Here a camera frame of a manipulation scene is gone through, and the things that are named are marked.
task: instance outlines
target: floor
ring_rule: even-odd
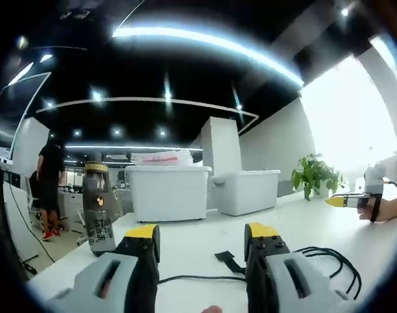
[[[53,236],[49,241],[42,241],[42,230],[38,228],[33,228],[33,233],[38,237],[40,242],[43,244],[44,248],[48,251],[49,255],[55,261],[63,258],[69,252],[77,248],[76,240],[81,237],[80,233],[76,233],[74,231],[61,232],[60,237]],[[52,261],[49,259],[46,252],[39,245],[39,255],[34,259],[31,259],[28,264],[36,269],[39,273],[43,271],[45,268],[49,267],[52,264]]]

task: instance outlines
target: white table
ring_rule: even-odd
[[[394,190],[384,197],[397,196]],[[232,275],[214,253],[229,250],[244,267],[244,225],[260,222],[274,226],[290,250],[306,246],[333,248],[358,269],[363,282],[358,298],[363,299],[379,280],[397,251],[397,219],[383,224],[359,220],[356,209],[334,208],[324,200],[307,202],[301,193],[278,199],[274,209],[245,216],[226,216],[209,211],[206,220],[160,224],[160,278],[175,275]],[[132,213],[113,224],[116,243],[124,233],[141,226]],[[40,300],[53,297],[59,290],[72,287],[74,277],[96,257],[87,243],[54,263],[29,282]],[[330,257],[310,258],[318,269],[329,275],[338,268]],[[346,290],[352,274],[345,269],[331,280],[332,287]],[[357,284],[352,290],[354,295]],[[175,280],[158,287],[156,312],[201,312],[210,305],[224,312],[246,312],[245,285],[236,281]]]

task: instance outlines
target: green leaves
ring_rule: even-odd
[[[324,161],[318,160],[319,157],[322,157],[321,153],[310,154],[301,158],[298,165],[302,169],[293,170],[291,175],[291,181],[295,189],[298,189],[301,183],[304,185],[304,197],[308,201],[310,201],[310,194],[313,189],[317,195],[320,194],[322,181],[326,182],[326,187],[333,193],[337,191],[339,182],[342,181],[340,172],[335,171]]]

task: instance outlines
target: black ceiling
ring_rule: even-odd
[[[190,40],[112,38],[116,26],[140,2],[60,1],[55,10],[25,28],[23,34],[29,39],[29,47],[9,55],[10,63],[7,64],[10,65],[4,68],[3,84],[30,62],[35,62],[35,65],[28,75],[51,72],[33,102],[29,116],[34,116],[68,142],[189,146],[209,116],[236,119],[239,129],[251,118],[186,104],[172,104],[169,108],[164,102],[140,101],[103,102],[100,106],[77,104],[37,112],[46,107],[46,101],[59,104],[88,99],[93,90],[110,98],[163,98],[167,78],[174,99],[228,108],[236,107],[233,88],[237,88],[243,110],[260,116],[254,123],[256,125],[298,96],[300,87],[296,83],[264,69],[266,82],[242,97],[246,90],[239,90],[238,86],[256,64],[237,53]],[[178,27],[212,33],[244,46],[256,47],[269,55],[269,45],[313,2],[145,0],[124,26]],[[307,83],[345,55],[364,50],[372,34],[362,14],[353,12],[344,25],[332,23],[292,60],[281,61],[281,55],[274,57],[287,68],[297,71]],[[47,53],[53,57],[39,63],[38,60]],[[124,136],[113,138],[110,132],[113,126],[121,127]],[[167,130],[165,138],[157,134],[161,127]],[[73,137],[75,129],[82,131],[80,138]]]

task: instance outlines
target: red shoe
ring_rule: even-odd
[[[52,232],[49,230],[47,233],[44,234],[44,237],[42,238],[43,241],[47,241],[51,239],[53,236]]]

